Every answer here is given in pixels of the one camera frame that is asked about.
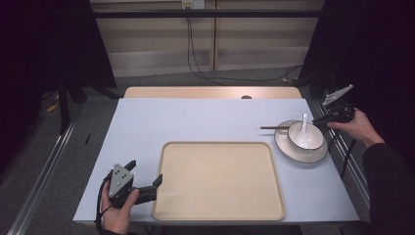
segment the bowl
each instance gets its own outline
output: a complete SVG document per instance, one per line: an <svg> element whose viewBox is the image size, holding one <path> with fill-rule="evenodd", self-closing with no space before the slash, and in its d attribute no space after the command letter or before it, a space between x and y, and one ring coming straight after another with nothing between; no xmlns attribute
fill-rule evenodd
<svg viewBox="0 0 415 235"><path fill-rule="evenodd" d="M300 132L301 132L301 126L302 126L302 122L295 122L292 125L290 125L290 128L288 129L288 136L290 138L290 140L298 147L301 149L305 149L305 150L316 150L318 148L320 148L323 145L324 142L324 136L323 133L321 132L321 130L319 128L317 128L315 125L313 125L312 123L307 123L307 127L306 127L306 136L307 136L307 147L303 147L300 145L300 143L298 143L296 141L297 136L299 136Z"/></svg>

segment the spoon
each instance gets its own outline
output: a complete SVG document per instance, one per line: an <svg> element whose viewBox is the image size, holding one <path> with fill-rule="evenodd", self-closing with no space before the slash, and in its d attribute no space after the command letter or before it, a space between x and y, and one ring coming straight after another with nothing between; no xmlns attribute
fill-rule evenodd
<svg viewBox="0 0 415 235"><path fill-rule="evenodd" d="M306 133L306 129L307 129L307 118L308 115L307 114L302 114L302 126L301 126L301 131L299 133L299 135L296 138L296 143L298 146L307 149L308 148L308 142L307 142L307 133Z"/></svg>

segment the white table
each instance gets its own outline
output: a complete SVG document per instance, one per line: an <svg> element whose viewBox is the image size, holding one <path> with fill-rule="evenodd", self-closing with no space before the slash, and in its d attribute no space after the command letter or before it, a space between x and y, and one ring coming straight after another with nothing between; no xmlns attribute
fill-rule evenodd
<svg viewBox="0 0 415 235"><path fill-rule="evenodd" d="M170 141L259 141L274 154L286 205L283 219L273 224L358 220L330 155L315 164L294 162L274 142L273 130L288 119L312 114L303 99L120 99L73 218L92 223L97 194L103 178L114 164L137 161L132 170L134 186L151 185L158 174L162 146ZM159 221L152 215L153 203L133 208L131 220L156 225L241 224L238 221ZM244 224L259 224L244 221Z"/></svg>

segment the tray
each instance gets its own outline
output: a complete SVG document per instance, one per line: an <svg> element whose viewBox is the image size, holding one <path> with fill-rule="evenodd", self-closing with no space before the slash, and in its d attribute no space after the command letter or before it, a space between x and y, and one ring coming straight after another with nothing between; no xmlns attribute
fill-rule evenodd
<svg viewBox="0 0 415 235"><path fill-rule="evenodd" d="M169 142L161 152L159 220L279 220L285 207L269 146Z"/></svg>

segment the white plate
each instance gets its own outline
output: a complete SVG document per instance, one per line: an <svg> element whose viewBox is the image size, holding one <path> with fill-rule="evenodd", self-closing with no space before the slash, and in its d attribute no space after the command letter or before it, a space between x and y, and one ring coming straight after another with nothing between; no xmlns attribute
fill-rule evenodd
<svg viewBox="0 0 415 235"><path fill-rule="evenodd" d="M279 126L290 126L298 120L287 120L279 124ZM328 151L328 144L326 138L323 138L323 145L315 150L305 150L296 146L290 140L287 130L275 130L275 142L280 150L289 158L302 163L312 164L322 160Z"/></svg>

